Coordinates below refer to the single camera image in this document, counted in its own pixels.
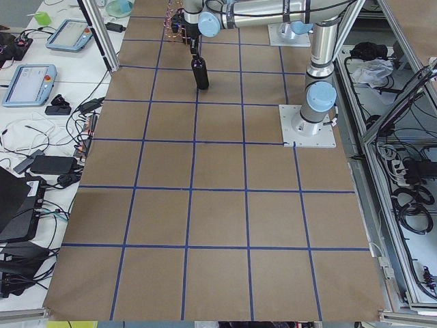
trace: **plastic bag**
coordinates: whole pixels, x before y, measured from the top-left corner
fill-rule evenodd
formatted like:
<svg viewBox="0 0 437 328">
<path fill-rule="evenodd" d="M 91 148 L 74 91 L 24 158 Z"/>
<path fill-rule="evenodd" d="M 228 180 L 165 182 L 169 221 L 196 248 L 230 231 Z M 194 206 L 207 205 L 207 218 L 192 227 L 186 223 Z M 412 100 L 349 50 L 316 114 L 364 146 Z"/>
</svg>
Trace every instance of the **plastic bag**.
<svg viewBox="0 0 437 328">
<path fill-rule="evenodd" d="M 375 59 L 365 61 L 355 72 L 352 73 L 352 80 L 355 83 L 364 83 L 370 87 L 382 87 L 386 85 L 387 79 L 393 71 L 393 63 L 389 60 Z"/>
</svg>

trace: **screen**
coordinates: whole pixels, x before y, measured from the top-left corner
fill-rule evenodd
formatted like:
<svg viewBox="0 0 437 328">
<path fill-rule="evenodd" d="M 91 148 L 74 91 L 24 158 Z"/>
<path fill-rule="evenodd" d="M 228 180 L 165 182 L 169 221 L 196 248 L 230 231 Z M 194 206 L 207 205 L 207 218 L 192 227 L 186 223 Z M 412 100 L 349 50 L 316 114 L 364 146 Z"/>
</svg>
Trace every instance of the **screen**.
<svg viewBox="0 0 437 328">
<path fill-rule="evenodd" d="M 18 72 L 8 100 L 23 103 L 37 100 L 48 68 L 45 66 L 22 67 Z"/>
<path fill-rule="evenodd" d="M 68 21 L 61 31 L 59 31 L 51 44 L 56 44 L 58 46 L 74 46 L 77 40 L 83 34 L 83 30 L 88 27 L 87 23 L 84 22 L 72 22 Z"/>
<path fill-rule="evenodd" d="M 0 232 L 11 221 L 27 198 L 31 187 L 0 167 Z"/>
</svg>

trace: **black device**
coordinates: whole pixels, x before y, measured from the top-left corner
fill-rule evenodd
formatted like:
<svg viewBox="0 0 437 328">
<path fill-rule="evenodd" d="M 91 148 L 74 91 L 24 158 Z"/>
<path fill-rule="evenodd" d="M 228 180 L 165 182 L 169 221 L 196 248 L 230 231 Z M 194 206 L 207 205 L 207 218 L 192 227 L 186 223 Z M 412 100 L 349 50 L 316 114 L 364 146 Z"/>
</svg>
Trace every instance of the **black device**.
<svg viewBox="0 0 437 328">
<path fill-rule="evenodd" d="M 0 232 L 11 222 L 31 187 L 0 167 Z"/>
<path fill-rule="evenodd" d="M 421 179 L 437 178 L 437 162 L 405 160 L 406 168 L 405 179 L 408 184 L 415 184 Z"/>
<path fill-rule="evenodd" d="M 118 33 L 121 33 L 126 30 L 126 28 L 121 24 L 106 23 L 105 26 L 107 27 L 108 31 L 113 31 Z"/>
<path fill-rule="evenodd" d="M 10 33 L 0 33 L 0 67 L 6 60 L 23 60 L 27 50 L 32 44 L 31 38 L 16 38 Z"/>
<path fill-rule="evenodd" d="M 24 173 L 30 167 L 30 165 L 32 165 L 35 157 L 37 156 L 44 156 L 44 152 L 37 149 L 32 155 L 30 155 L 23 162 L 14 167 L 14 171 L 18 174 Z"/>
<path fill-rule="evenodd" d="M 47 106 L 45 114 L 46 115 L 70 115 L 70 106 Z"/>
<path fill-rule="evenodd" d="M 20 296 L 48 257 L 48 249 L 29 241 L 6 244 L 0 253 L 0 297 Z"/>
<path fill-rule="evenodd" d="M 29 241 L 36 235 L 40 214 L 35 209 L 42 207 L 46 181 L 39 176 L 19 178 L 29 187 L 27 197 L 11 216 L 10 222 L 0 231 L 0 243 Z"/>
<path fill-rule="evenodd" d="M 104 97 L 91 99 L 90 101 L 84 102 L 82 105 L 80 105 L 78 109 L 82 114 L 88 114 L 101 107 L 103 101 Z"/>
<path fill-rule="evenodd" d="M 77 166 L 74 157 L 37 156 L 30 166 L 35 174 L 67 174 Z"/>
</svg>

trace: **connector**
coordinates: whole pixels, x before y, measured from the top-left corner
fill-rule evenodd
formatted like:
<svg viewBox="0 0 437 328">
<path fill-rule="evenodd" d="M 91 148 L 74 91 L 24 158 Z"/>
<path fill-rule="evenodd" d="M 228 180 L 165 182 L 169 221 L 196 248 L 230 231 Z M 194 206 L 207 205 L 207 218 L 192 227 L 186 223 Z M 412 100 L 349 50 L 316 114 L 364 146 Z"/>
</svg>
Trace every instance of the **connector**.
<svg viewBox="0 0 437 328">
<path fill-rule="evenodd" d="M 84 102 L 82 105 L 78 107 L 78 109 L 82 114 L 88 114 L 91 113 L 93 110 L 101 107 L 103 101 L 104 101 L 104 97 L 95 98 L 90 101 Z"/>
<path fill-rule="evenodd" d="M 380 263 L 380 267 L 382 267 L 382 268 L 386 268 L 386 267 L 390 266 L 389 259 L 386 258 L 385 256 L 380 256 L 378 258 L 378 262 Z"/>
<path fill-rule="evenodd" d="M 126 30 L 126 28 L 121 24 L 106 23 L 105 26 L 107 27 L 108 31 L 113 31 L 118 33 L 121 33 Z"/>
</svg>

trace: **power strip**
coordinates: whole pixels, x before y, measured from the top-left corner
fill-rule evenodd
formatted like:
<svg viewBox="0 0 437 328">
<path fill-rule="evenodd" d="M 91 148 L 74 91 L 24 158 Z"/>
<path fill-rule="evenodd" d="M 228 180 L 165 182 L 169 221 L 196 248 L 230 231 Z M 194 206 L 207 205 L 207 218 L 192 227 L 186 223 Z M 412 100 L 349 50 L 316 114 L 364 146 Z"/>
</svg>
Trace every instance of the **power strip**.
<svg viewBox="0 0 437 328">
<path fill-rule="evenodd" d="M 73 154 L 73 157 L 77 159 L 79 163 L 84 163 L 87 159 L 89 148 L 91 147 L 91 141 L 94 136 L 94 130 L 96 129 L 97 119 L 97 114 L 93 114 L 87 117 L 85 123 L 83 124 L 81 134 L 88 135 L 88 137 L 87 139 L 79 142 L 79 145 L 76 147 L 76 150 Z"/>
<path fill-rule="evenodd" d="M 410 186 L 410 184 L 407 183 L 407 180 L 405 177 L 405 175 L 407 174 L 407 169 L 405 168 L 402 161 L 399 161 L 397 159 L 393 159 L 391 161 L 391 167 L 392 167 L 393 173 L 396 175 L 397 185 L 399 187 Z"/>
</svg>

